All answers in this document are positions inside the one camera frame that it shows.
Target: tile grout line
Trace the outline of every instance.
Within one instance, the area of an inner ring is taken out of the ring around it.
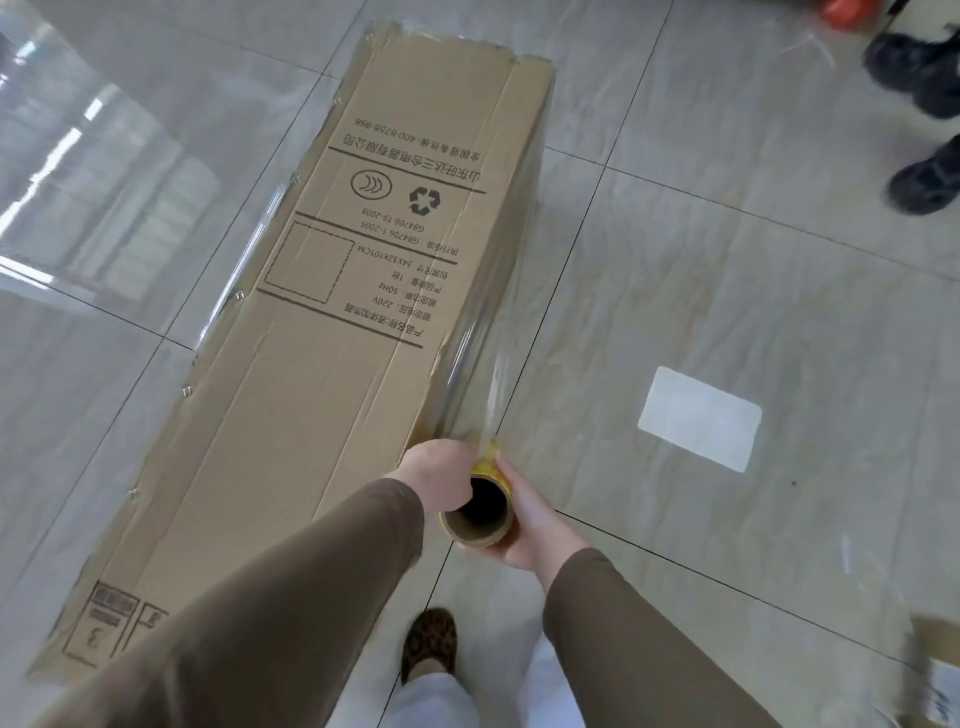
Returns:
[[[613,150],[616,148],[616,142],[619,140],[620,134],[623,132],[623,127],[627,123],[627,117],[630,116],[630,109],[634,107],[636,94],[638,91],[640,91],[640,85],[643,83],[643,77],[647,75],[647,69],[654,60],[654,54],[657,53],[657,44],[660,43],[660,37],[663,35],[663,29],[666,28],[667,21],[670,19],[670,13],[673,11],[675,2],[676,0],[670,0],[670,7],[666,9],[666,14],[663,16],[663,23],[660,25],[660,30],[657,31],[657,37],[654,39],[654,44],[650,47],[650,55],[647,57],[647,62],[643,64],[643,70],[640,72],[640,80],[636,82],[634,95],[630,97],[630,104],[627,105],[627,111],[623,114],[623,119],[620,121],[620,127],[616,130],[616,135],[613,137],[613,144],[610,145],[610,152],[607,154],[607,159],[603,163],[604,167],[607,167],[607,165],[610,164],[610,159],[613,156]]]
[[[683,195],[687,195],[697,200],[703,200],[705,203],[711,203],[712,205],[719,205],[720,207],[725,207],[726,209],[733,210],[734,212],[740,212],[744,215],[749,215],[750,217],[756,218],[757,220],[763,220],[764,222],[771,223],[772,225],[779,225],[782,228],[788,228],[789,230],[792,230],[792,231],[802,232],[804,235],[810,235],[811,237],[820,238],[821,240],[826,240],[828,243],[833,243],[834,245],[839,245],[844,248],[848,248],[852,251],[857,251],[858,253],[863,253],[865,255],[872,255],[873,257],[879,258],[880,260],[885,260],[888,263],[901,265],[904,268],[908,268],[916,273],[921,273],[926,276],[932,276],[936,279],[946,280],[951,283],[956,283],[960,281],[960,279],[951,278],[950,276],[944,273],[925,270],[924,268],[921,268],[918,265],[914,265],[913,263],[907,263],[902,260],[896,260],[892,257],[887,257],[886,255],[881,255],[880,253],[875,253],[874,251],[867,251],[867,250],[864,250],[863,248],[857,248],[852,243],[845,243],[843,240],[834,240],[832,237],[827,237],[826,235],[821,235],[817,232],[806,231],[803,228],[798,228],[795,225],[790,225],[789,223],[782,223],[779,220],[772,220],[769,217],[758,215],[755,212],[750,212],[749,210],[740,209],[739,207],[734,207],[733,205],[727,205],[726,203],[717,202],[716,200],[712,200],[709,197],[703,197],[701,195],[694,194],[693,192],[687,192],[685,189],[680,189],[679,187],[673,187],[669,184],[664,184],[663,182],[648,180],[646,177],[641,177],[640,175],[635,174],[633,172],[626,172],[622,169],[617,169],[616,167],[610,167],[606,165],[604,166],[604,169],[609,169],[611,172],[616,172],[617,174],[626,175],[627,177],[633,177],[635,180],[641,180],[642,182],[655,184],[656,186],[663,187],[664,189],[673,190],[674,192],[680,192]]]
[[[337,58],[337,54],[340,53],[340,47],[344,44],[344,41],[347,40],[347,36],[350,35],[350,30],[353,28],[357,19],[360,17],[360,13],[363,12],[363,9],[367,7],[368,2],[369,0],[363,0],[363,2],[360,3],[360,7],[357,9],[357,12],[353,14],[353,18],[350,20],[349,24],[347,25],[347,29],[344,31],[344,34],[340,36],[340,42],[337,43],[337,47],[333,49],[333,53],[330,54],[330,58],[327,59],[326,61],[326,65],[324,66],[324,71],[323,71],[324,75],[330,76],[329,74],[326,73],[326,70],[330,67],[330,64],[333,63],[334,59]]]
[[[590,164],[596,164],[598,167],[603,167],[604,169],[607,168],[606,166],[604,166],[604,163],[602,161],[595,161],[594,159],[587,159],[586,157],[578,157],[572,152],[565,152],[563,149],[557,149],[556,147],[551,147],[546,144],[543,145],[543,148],[549,149],[551,152],[556,152],[559,155],[564,155],[566,157],[573,157],[574,159],[579,159],[580,161],[588,161]]]
[[[663,554],[657,553],[656,551],[652,551],[652,550],[650,550],[649,548],[645,548],[645,547],[643,547],[643,546],[640,546],[639,544],[635,544],[633,541],[629,541],[629,540],[627,540],[627,539],[625,539],[625,538],[623,538],[623,537],[621,537],[621,536],[617,536],[615,533],[611,533],[610,531],[607,531],[607,530],[605,530],[605,529],[603,529],[603,528],[600,528],[599,526],[593,525],[593,523],[588,523],[588,522],[586,522],[586,521],[583,521],[583,520],[581,520],[581,519],[578,519],[576,516],[571,516],[570,514],[564,512],[564,511],[561,511],[561,510],[558,510],[557,512],[560,513],[560,514],[562,514],[562,515],[564,515],[564,516],[566,516],[567,518],[571,519],[572,521],[576,521],[577,523],[581,523],[582,525],[588,526],[589,528],[592,528],[592,529],[594,529],[594,530],[596,530],[596,531],[600,531],[600,533],[606,534],[607,536],[610,536],[611,538],[614,538],[614,539],[616,539],[616,540],[619,541],[619,542],[622,542],[622,543],[624,543],[624,544],[627,544],[628,546],[633,546],[634,548],[638,548],[639,550],[643,551],[644,553],[649,553],[651,556],[654,556],[654,557],[656,557],[656,558],[658,558],[658,559],[662,559],[663,561],[667,562],[668,564],[673,564],[674,566],[679,567],[680,569],[689,571],[690,573],[695,573],[695,574],[697,574],[698,576],[702,576],[703,578],[708,579],[709,581],[712,581],[714,584],[719,584],[720,586],[726,587],[727,589],[730,589],[730,590],[732,590],[732,591],[734,591],[734,592],[737,592],[738,594],[744,595],[744,596],[748,597],[749,599],[753,599],[754,601],[757,601],[757,602],[759,602],[760,604],[765,604],[766,606],[770,607],[771,609],[776,609],[778,612],[781,612],[781,613],[783,613],[783,614],[789,615],[790,617],[793,617],[793,618],[795,618],[795,619],[799,619],[800,621],[806,622],[807,624],[809,624],[809,625],[811,625],[811,626],[814,626],[814,627],[817,627],[818,629],[822,629],[822,630],[824,630],[825,632],[829,632],[831,635],[834,635],[834,636],[836,636],[836,637],[839,637],[839,638],[842,639],[842,640],[846,640],[846,641],[849,642],[849,643],[857,644],[857,645],[863,647],[864,649],[870,650],[870,651],[873,652],[874,654],[879,655],[880,657],[886,658],[887,660],[892,660],[893,662],[901,663],[902,665],[907,665],[908,667],[910,667],[910,665],[909,665],[908,663],[906,663],[904,660],[900,660],[900,659],[898,659],[898,658],[896,658],[896,657],[891,657],[890,655],[886,654],[885,652],[882,652],[881,650],[877,649],[876,647],[871,647],[871,646],[869,646],[868,644],[864,644],[864,643],[861,642],[860,640],[855,640],[853,637],[848,637],[847,635],[845,635],[845,634],[843,634],[843,633],[841,633],[841,632],[837,632],[835,629],[830,629],[829,627],[825,627],[823,624],[819,624],[819,623],[813,621],[812,619],[808,619],[808,618],[803,617],[803,616],[801,616],[801,615],[798,615],[798,614],[796,614],[796,613],[794,613],[794,612],[791,612],[791,611],[788,610],[788,609],[784,609],[783,607],[780,607],[780,606],[778,606],[778,605],[776,605],[776,604],[774,604],[774,603],[772,603],[772,602],[769,602],[769,601],[767,601],[766,599],[760,598],[759,596],[752,595],[752,594],[750,594],[749,592],[744,592],[742,589],[738,589],[737,587],[735,587],[735,586],[733,586],[733,585],[731,585],[731,584],[727,584],[726,582],[720,581],[720,579],[717,579],[717,578],[714,577],[714,576],[710,576],[709,574],[703,573],[702,571],[697,571],[696,569],[693,569],[692,567],[689,567],[689,566],[686,566],[686,565],[684,565],[684,564],[681,564],[679,561],[674,561],[673,559],[669,558],[668,556],[664,556]]]
[[[123,408],[127,406],[127,402],[130,400],[130,397],[133,394],[133,391],[136,389],[137,385],[140,383],[140,380],[147,373],[147,370],[150,368],[151,363],[154,361],[156,353],[160,351],[160,347],[163,345],[163,337],[160,337],[160,340],[156,342],[153,352],[150,356],[147,357],[147,361],[143,366],[143,369],[140,371],[140,374],[137,376],[136,380],[133,382],[133,386],[130,388],[130,391],[123,398],[123,401],[120,402],[120,406],[117,408],[116,414],[113,415],[113,418],[110,420],[107,429],[104,430],[103,437],[100,438],[100,441],[97,443],[97,447],[93,449],[93,452],[90,453],[90,457],[87,459],[86,464],[81,469],[80,474],[77,475],[77,479],[73,482],[73,485],[70,486],[70,489],[66,492],[66,495],[63,497],[63,500],[60,502],[60,508],[57,509],[57,513],[50,520],[50,523],[46,528],[43,529],[43,535],[36,542],[36,546],[33,547],[30,551],[30,556],[24,562],[23,569],[20,570],[20,573],[17,574],[16,578],[13,580],[13,584],[10,588],[10,591],[4,596],[3,601],[0,601],[0,610],[7,604],[7,601],[13,596],[13,592],[16,590],[17,585],[20,583],[20,579],[23,578],[23,575],[27,572],[27,569],[34,562],[36,553],[40,550],[40,547],[43,546],[43,543],[46,541],[47,536],[50,534],[50,531],[53,529],[54,524],[57,522],[57,519],[60,517],[60,514],[63,513],[63,509],[66,507],[67,501],[73,495],[73,492],[77,489],[77,486],[80,484],[80,481],[84,479],[86,471],[90,468],[90,463],[93,462],[93,459],[97,456],[97,453],[100,451],[100,448],[103,446],[107,437],[110,434],[110,430],[116,424],[116,421],[120,417],[120,413],[123,412]]]
[[[166,342],[169,343],[169,344],[173,344],[173,345],[176,346],[178,349],[183,349],[185,352],[190,352],[190,353],[192,353],[192,354],[196,354],[196,353],[197,353],[197,350],[196,350],[196,349],[190,349],[190,347],[181,344],[179,341],[175,341],[174,339],[167,338],[166,336],[161,336],[160,338],[162,338],[163,341],[166,341]]]
[[[94,5],[94,3],[91,2],[91,0],[81,0],[81,2],[85,3],[88,6]],[[277,63],[283,63],[284,65],[289,65],[294,68],[299,68],[300,70],[303,70],[303,71],[309,71],[310,73],[319,73],[323,75],[322,71],[318,71],[314,68],[307,68],[305,65],[300,65],[299,63],[294,63],[292,61],[285,61],[284,59],[279,59],[276,56],[271,56],[269,53],[263,53],[262,51],[253,50],[252,48],[248,48],[247,46],[241,45],[240,43],[234,43],[229,40],[223,40],[222,38],[218,38],[212,35],[211,33],[209,33],[208,31],[204,31],[199,28],[189,28],[182,25],[178,25],[177,23],[172,22],[171,20],[167,20],[165,18],[159,17],[158,15],[151,15],[148,12],[140,13],[140,12],[132,11],[127,6],[124,6],[122,8],[114,6],[106,9],[101,9],[101,10],[106,10],[106,12],[118,12],[122,15],[126,15],[127,17],[137,18],[139,20],[149,20],[150,22],[159,23],[160,25],[165,25],[167,28],[172,28],[175,31],[185,33],[189,36],[201,37],[206,40],[212,40],[215,43],[220,43],[221,45],[226,45],[226,46],[229,46],[230,48],[237,48],[246,53],[253,53],[257,56],[260,56],[261,58],[270,59],[271,61],[276,61]]]
[[[310,100],[310,97],[313,95],[314,91],[317,90],[317,86],[320,84],[320,79],[323,77],[323,74],[317,76],[317,80],[310,86],[310,90],[307,91],[306,95],[303,97],[303,103],[300,104],[300,108],[297,109],[297,113],[294,114],[293,119],[290,121],[290,124],[287,126],[287,130],[283,133],[283,136],[280,138],[280,141],[276,144],[273,152],[270,154],[270,158],[267,159],[267,163],[263,166],[263,169],[260,170],[260,174],[256,176],[256,180],[253,182],[253,185],[250,188],[250,192],[247,193],[247,196],[244,198],[244,201],[240,203],[240,206],[237,208],[236,213],[233,215],[233,218],[230,220],[227,229],[224,230],[224,234],[220,238],[220,242],[217,243],[217,246],[213,249],[213,253],[210,254],[210,257],[204,263],[204,267],[201,269],[200,274],[197,276],[196,280],[193,281],[193,285],[190,286],[190,291],[186,296],[183,297],[183,302],[180,304],[180,307],[177,309],[177,313],[173,315],[170,319],[170,323],[167,324],[166,328],[163,330],[163,333],[160,335],[163,338],[168,338],[167,335],[170,333],[170,329],[173,328],[173,325],[177,322],[177,319],[180,317],[180,314],[183,312],[183,309],[186,307],[187,302],[190,300],[190,297],[193,295],[194,291],[197,290],[197,286],[200,285],[200,280],[204,277],[206,269],[210,267],[210,263],[213,262],[213,258],[217,256],[217,253],[220,251],[221,246],[223,246],[224,241],[227,239],[227,236],[230,233],[230,228],[236,223],[237,219],[240,217],[240,213],[243,211],[244,205],[250,201],[251,196],[253,195],[256,186],[260,184],[260,180],[263,179],[263,176],[266,174],[267,169],[270,167],[271,163],[276,158],[277,153],[280,151],[280,147],[283,146],[283,142],[286,141],[287,136],[290,134],[290,130],[294,128],[294,124],[297,123],[297,119],[300,118],[300,115],[303,113],[303,109],[306,107],[307,102]]]
[[[587,216],[590,214],[590,208],[593,207],[593,198],[596,197],[597,190],[600,189],[600,182],[603,181],[604,171],[606,170],[601,171],[600,176],[597,178],[597,184],[593,187],[593,194],[590,195],[590,201],[587,204],[587,209],[584,211],[584,216],[580,220],[580,227],[577,228],[577,234],[573,236],[573,243],[570,245],[570,250],[566,252],[564,267],[560,269],[560,275],[557,276],[557,283],[553,286],[553,291],[550,293],[550,300],[547,301],[546,307],[543,309],[543,316],[540,317],[540,323],[537,325],[537,332],[534,334],[533,341],[530,344],[530,349],[527,351],[527,355],[523,358],[523,364],[520,366],[520,371],[516,375],[514,388],[510,392],[510,397],[507,399],[507,403],[503,407],[503,414],[500,415],[500,422],[496,426],[496,434],[500,434],[500,427],[503,425],[503,421],[507,417],[507,412],[510,410],[511,402],[514,401],[514,395],[516,394],[517,387],[520,385],[520,380],[523,378],[523,372],[527,368],[527,362],[530,361],[530,355],[533,353],[534,347],[537,345],[537,339],[540,337],[540,329],[543,328],[543,322],[546,321],[547,314],[550,312],[550,305],[553,303],[553,299],[557,295],[557,289],[560,288],[560,283],[564,279],[566,265],[570,262],[570,257],[573,255],[573,249],[577,247],[577,242],[580,240],[580,233],[584,229],[584,223],[587,221]]]
[[[426,604],[423,605],[423,609],[428,609],[430,607],[430,600],[433,598],[433,593],[437,591],[437,585],[440,584],[440,575],[444,573],[444,567],[446,566],[446,560],[450,558],[450,553],[453,551],[453,542],[450,542],[450,546],[446,548],[446,556],[444,557],[444,562],[440,564],[440,570],[437,571],[437,579],[433,582],[433,587],[430,589],[430,596],[426,598]],[[376,722],[376,728],[380,728],[380,724],[383,722],[384,716],[387,714],[387,708],[390,705],[390,699],[394,696],[396,691],[396,681],[400,678],[399,670],[396,672],[396,677],[394,678],[394,684],[390,688],[390,694],[387,695],[387,702],[383,705],[383,712],[380,713],[380,719]]]

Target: floor tile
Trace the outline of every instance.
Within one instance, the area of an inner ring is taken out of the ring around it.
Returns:
[[[455,436],[496,431],[602,171],[560,152],[544,153],[530,232],[464,394]],[[498,360],[497,394],[488,412]]]
[[[121,0],[90,0],[131,9]],[[363,0],[139,0],[135,11],[303,68],[323,71]]]
[[[883,648],[948,286],[608,170],[501,437],[565,513]],[[638,429],[658,367],[761,408],[745,473]]]
[[[854,723],[835,719],[868,716],[875,692],[888,688],[875,679],[870,650],[594,528],[574,525],[784,728],[851,728]],[[457,619],[458,677],[477,703],[481,724],[518,726],[516,691],[542,629],[537,580],[455,548],[430,603],[449,608]]]
[[[265,214],[286,190],[291,176],[300,166],[300,159],[324,124],[339,83],[327,76],[321,76],[317,81],[167,331],[168,338],[190,349],[200,346],[232,287],[234,275],[242,270],[243,262],[263,232],[261,224],[266,222]]]
[[[162,333],[318,79],[68,0],[8,4],[0,249]]]
[[[894,576],[913,613],[960,621],[960,285],[947,326],[917,445]]]
[[[544,56],[558,70],[547,146],[603,163],[669,6],[670,0],[369,0],[327,73],[343,77],[373,19]]]
[[[71,358],[68,353],[61,356]],[[100,533],[135,482],[171,405],[181,396],[192,361],[193,352],[178,344],[160,344],[0,607],[0,704],[4,706],[0,725],[30,724],[60,694],[61,687],[28,681],[24,673],[43,646]]]
[[[867,40],[808,3],[676,0],[611,167],[960,278],[960,205],[912,217],[884,199],[960,120],[874,85]]]
[[[12,275],[0,263],[0,602],[160,343]]]

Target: leopard print shoe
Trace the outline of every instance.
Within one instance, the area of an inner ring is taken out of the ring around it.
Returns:
[[[457,661],[457,625],[446,609],[428,609],[410,625],[400,658],[400,682],[406,685],[414,665],[428,658],[453,674]]]

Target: black sneaker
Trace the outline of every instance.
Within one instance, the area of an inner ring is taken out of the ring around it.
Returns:
[[[928,215],[960,194],[960,134],[930,159],[901,169],[887,185],[890,201],[901,212]]]
[[[926,67],[913,89],[913,103],[935,119],[960,116],[960,53],[947,54]]]
[[[960,54],[960,30],[940,43],[903,33],[881,33],[863,52],[863,65],[884,88],[912,93],[931,72],[931,64],[956,54]]]

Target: brown sleeve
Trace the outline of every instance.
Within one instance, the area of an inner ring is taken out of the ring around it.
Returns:
[[[543,629],[588,726],[778,726],[595,548],[561,567]]]
[[[178,613],[38,725],[324,725],[422,545],[417,495],[377,480]]]

